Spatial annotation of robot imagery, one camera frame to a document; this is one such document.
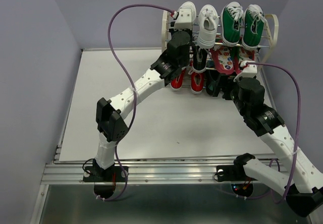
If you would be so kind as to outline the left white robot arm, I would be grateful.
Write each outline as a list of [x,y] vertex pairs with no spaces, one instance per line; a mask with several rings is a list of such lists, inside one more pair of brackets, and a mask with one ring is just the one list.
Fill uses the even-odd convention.
[[192,34],[188,30],[176,31],[167,43],[166,50],[136,82],[120,94],[96,105],[96,123],[99,146],[91,166],[83,166],[84,182],[111,182],[116,179],[115,151],[127,135],[130,125],[125,123],[129,113],[156,91],[168,86],[178,78],[189,64]]

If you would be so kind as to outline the white sneaker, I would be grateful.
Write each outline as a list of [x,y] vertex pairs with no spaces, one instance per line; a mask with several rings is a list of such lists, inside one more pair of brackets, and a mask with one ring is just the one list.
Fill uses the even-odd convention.
[[199,34],[197,45],[202,49],[211,49],[215,45],[219,16],[212,5],[205,5],[198,15]]
[[184,2],[179,9],[190,9],[191,10],[191,16],[192,16],[192,20],[194,21],[196,19],[196,7],[195,4],[193,2],[187,1]]

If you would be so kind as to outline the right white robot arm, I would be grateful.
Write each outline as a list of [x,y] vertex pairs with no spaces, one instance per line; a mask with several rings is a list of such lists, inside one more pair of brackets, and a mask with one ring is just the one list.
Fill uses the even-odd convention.
[[322,205],[322,173],[295,145],[281,116],[264,104],[264,94],[265,88],[257,79],[239,77],[230,96],[244,123],[292,174],[291,185],[287,185],[287,175],[250,153],[237,156],[232,165],[218,165],[214,179],[218,182],[258,180],[283,195],[297,215],[307,217]]

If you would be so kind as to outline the black canvas sneaker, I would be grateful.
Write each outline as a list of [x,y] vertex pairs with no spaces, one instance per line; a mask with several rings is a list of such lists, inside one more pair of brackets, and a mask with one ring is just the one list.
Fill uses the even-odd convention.
[[193,50],[192,70],[196,73],[203,73],[206,70],[207,51],[196,45]]

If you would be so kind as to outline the red canvas sneaker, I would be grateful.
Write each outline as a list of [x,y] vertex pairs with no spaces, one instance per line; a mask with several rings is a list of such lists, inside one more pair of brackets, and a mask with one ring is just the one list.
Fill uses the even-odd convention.
[[194,94],[200,94],[204,87],[204,73],[197,73],[192,71],[191,75],[191,91]]
[[183,68],[181,71],[181,74],[171,81],[171,88],[174,91],[178,91],[182,88],[185,72],[186,72],[186,69]]

